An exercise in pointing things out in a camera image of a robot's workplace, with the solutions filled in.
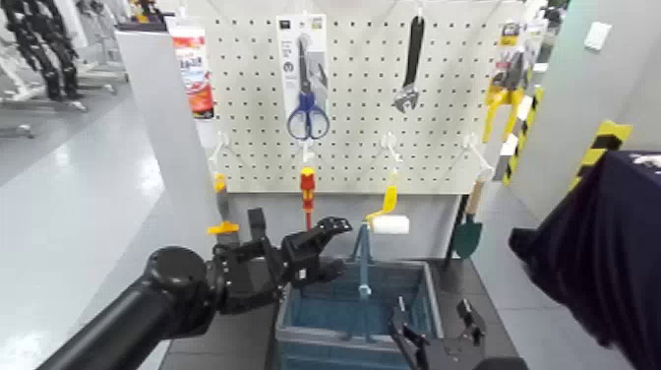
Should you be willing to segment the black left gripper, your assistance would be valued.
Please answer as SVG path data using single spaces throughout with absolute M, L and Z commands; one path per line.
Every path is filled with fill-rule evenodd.
M 307 261 L 295 266 L 290 283 L 302 288 L 339 278 L 347 267 L 342 259 L 319 259 L 330 241 L 337 235 L 351 231 L 350 222 L 343 217 L 321 218 L 312 228 L 284 236 L 280 246 L 288 262 Z M 216 309 L 221 315 L 239 315 L 275 302 L 284 295 L 287 282 L 281 251 L 267 237 L 243 244 L 216 243 L 213 248 Z M 251 268 L 262 259 L 267 280 L 256 288 Z

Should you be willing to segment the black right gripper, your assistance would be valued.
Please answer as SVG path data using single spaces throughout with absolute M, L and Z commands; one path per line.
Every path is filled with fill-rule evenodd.
M 487 327 L 484 319 L 468 299 L 460 300 L 456 311 L 464 325 L 463 338 L 432 339 L 427 346 L 427 339 L 408 325 L 403 297 L 397 298 L 389 333 L 410 369 L 473 370 L 485 358 L 483 338 Z

